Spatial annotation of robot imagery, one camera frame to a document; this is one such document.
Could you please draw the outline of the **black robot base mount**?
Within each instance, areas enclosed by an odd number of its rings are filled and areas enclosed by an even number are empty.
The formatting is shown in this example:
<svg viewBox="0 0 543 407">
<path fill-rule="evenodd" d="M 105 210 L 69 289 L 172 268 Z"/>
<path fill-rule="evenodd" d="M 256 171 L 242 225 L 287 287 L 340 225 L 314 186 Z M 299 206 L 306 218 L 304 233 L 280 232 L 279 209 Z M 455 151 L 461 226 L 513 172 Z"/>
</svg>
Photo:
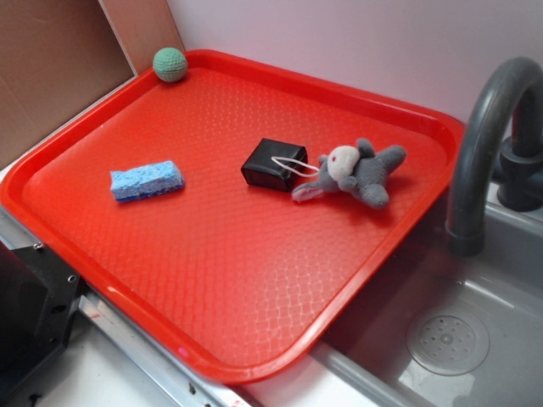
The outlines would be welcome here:
<svg viewBox="0 0 543 407">
<path fill-rule="evenodd" d="M 1 405 L 67 348 L 80 276 L 50 248 L 1 246 Z"/>
</svg>

